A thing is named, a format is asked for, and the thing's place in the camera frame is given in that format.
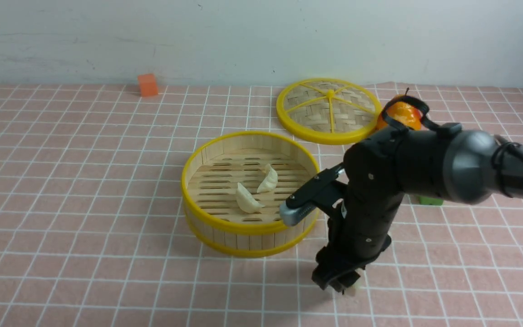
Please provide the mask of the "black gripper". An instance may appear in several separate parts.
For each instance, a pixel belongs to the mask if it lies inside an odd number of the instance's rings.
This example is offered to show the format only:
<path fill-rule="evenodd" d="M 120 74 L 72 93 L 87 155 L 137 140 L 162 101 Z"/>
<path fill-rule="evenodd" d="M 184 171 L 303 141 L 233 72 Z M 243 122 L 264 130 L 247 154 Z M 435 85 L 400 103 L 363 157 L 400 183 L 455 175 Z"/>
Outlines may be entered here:
<path fill-rule="evenodd" d="M 362 197 L 347 191 L 328 221 L 328 243 L 316 254 L 312 281 L 343 292 L 391 245 L 389 234 L 404 194 Z"/>

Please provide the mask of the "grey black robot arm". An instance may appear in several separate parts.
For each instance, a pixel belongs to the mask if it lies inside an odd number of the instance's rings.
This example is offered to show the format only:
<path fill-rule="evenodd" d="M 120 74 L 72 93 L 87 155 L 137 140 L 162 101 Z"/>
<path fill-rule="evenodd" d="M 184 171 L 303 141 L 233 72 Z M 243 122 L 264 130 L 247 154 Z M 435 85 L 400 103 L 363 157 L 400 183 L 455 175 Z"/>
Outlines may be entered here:
<path fill-rule="evenodd" d="M 492 194 L 523 199 L 523 145 L 479 130 L 440 137 L 430 131 L 353 145 L 340 165 L 313 182 L 326 185 L 328 242 L 312 281 L 344 292 L 391 245 L 390 228 L 407 194 L 475 205 Z"/>

